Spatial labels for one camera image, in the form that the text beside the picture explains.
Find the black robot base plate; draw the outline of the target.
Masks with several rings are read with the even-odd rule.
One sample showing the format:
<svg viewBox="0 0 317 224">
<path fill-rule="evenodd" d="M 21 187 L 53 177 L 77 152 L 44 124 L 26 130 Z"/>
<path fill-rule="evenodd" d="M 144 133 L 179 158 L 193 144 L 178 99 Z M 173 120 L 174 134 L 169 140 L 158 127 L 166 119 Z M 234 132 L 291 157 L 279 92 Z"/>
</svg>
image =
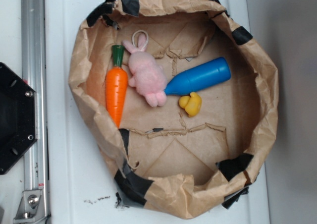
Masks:
<svg viewBox="0 0 317 224">
<path fill-rule="evenodd" d="M 36 92 L 0 64 L 0 173 L 6 174 L 37 141 Z"/>
</svg>

